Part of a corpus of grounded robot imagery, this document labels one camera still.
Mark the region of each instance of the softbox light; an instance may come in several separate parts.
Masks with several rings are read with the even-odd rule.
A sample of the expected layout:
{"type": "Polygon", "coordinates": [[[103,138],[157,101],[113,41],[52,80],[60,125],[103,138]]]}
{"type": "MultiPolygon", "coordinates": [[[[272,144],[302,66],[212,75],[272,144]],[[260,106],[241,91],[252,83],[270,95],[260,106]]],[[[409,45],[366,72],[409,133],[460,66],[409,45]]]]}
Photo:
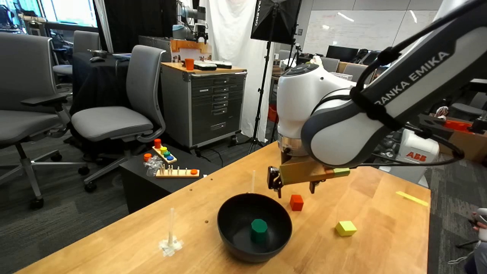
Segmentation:
{"type": "Polygon", "coordinates": [[[275,3],[279,4],[279,9],[270,40],[292,45],[301,0],[257,0],[250,38],[269,41],[275,3]]]}

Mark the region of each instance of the yellow cube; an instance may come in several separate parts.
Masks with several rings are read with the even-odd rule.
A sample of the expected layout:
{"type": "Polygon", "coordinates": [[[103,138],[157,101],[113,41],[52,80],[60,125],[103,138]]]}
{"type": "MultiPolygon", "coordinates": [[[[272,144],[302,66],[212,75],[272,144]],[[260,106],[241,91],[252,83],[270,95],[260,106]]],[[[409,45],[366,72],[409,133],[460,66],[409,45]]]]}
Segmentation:
{"type": "Polygon", "coordinates": [[[338,234],[340,236],[352,236],[355,231],[357,231],[357,228],[351,221],[341,221],[337,224],[335,227],[337,230],[338,234]]]}

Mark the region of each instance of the black table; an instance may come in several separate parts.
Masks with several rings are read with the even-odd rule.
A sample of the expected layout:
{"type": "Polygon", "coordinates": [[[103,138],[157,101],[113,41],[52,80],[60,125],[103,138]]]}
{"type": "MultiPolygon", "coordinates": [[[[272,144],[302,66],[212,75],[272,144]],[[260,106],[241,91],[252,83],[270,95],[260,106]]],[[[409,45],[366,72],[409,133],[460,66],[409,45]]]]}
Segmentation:
{"type": "Polygon", "coordinates": [[[131,108],[127,97],[128,61],[109,55],[105,62],[91,63],[91,53],[73,54],[73,104],[71,115],[78,111],[107,106],[131,108]]]}
{"type": "MultiPolygon", "coordinates": [[[[219,166],[212,164],[206,160],[198,158],[192,154],[183,152],[172,146],[165,145],[169,151],[178,159],[172,165],[174,168],[178,166],[180,169],[199,169],[199,178],[156,178],[146,175],[147,167],[144,166],[144,154],[133,157],[130,160],[120,165],[120,172],[122,174],[122,183],[125,191],[125,199],[129,213],[152,204],[153,202],[164,198],[165,196],[174,193],[185,186],[188,186],[203,175],[209,175],[220,169],[219,166]]],[[[154,150],[147,151],[155,155],[154,150]]]]}

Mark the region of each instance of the wooden peg board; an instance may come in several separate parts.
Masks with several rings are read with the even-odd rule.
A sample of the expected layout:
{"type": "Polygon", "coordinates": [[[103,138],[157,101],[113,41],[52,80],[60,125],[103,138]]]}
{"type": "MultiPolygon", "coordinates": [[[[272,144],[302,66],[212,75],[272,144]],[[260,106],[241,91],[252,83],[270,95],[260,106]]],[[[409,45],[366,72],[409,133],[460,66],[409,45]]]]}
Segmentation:
{"type": "Polygon", "coordinates": [[[159,157],[161,157],[161,158],[162,158],[162,160],[164,160],[164,162],[166,162],[166,164],[172,164],[172,163],[174,163],[174,162],[176,162],[176,161],[178,160],[176,157],[174,157],[174,155],[173,155],[173,154],[171,154],[171,156],[173,156],[173,157],[174,157],[174,159],[173,159],[173,160],[171,160],[171,161],[168,161],[168,160],[167,160],[167,159],[164,157],[164,155],[162,155],[162,154],[161,154],[161,150],[160,150],[160,149],[157,149],[157,148],[155,148],[155,147],[152,147],[152,149],[153,149],[153,150],[154,150],[154,151],[155,151],[155,152],[156,152],[156,153],[159,155],[159,157]]]}
{"type": "Polygon", "coordinates": [[[185,174],[186,169],[180,169],[179,174],[176,169],[172,170],[172,173],[169,174],[169,170],[165,169],[164,173],[161,173],[161,170],[157,171],[155,175],[156,178],[199,178],[200,177],[200,170],[197,169],[197,173],[195,175],[191,174],[191,169],[187,170],[187,174],[185,174]]]}

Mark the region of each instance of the computer mouse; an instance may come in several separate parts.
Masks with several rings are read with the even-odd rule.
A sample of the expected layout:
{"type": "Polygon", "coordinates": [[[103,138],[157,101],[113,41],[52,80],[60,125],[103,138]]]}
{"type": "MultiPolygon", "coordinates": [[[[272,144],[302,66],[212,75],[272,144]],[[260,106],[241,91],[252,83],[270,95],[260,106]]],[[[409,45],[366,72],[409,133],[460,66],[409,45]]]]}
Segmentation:
{"type": "Polygon", "coordinates": [[[102,58],[102,57],[100,57],[100,56],[93,57],[93,58],[91,58],[91,59],[90,59],[90,62],[91,62],[91,63],[96,63],[96,62],[104,62],[104,61],[105,61],[105,59],[103,59],[103,58],[102,58]]]}

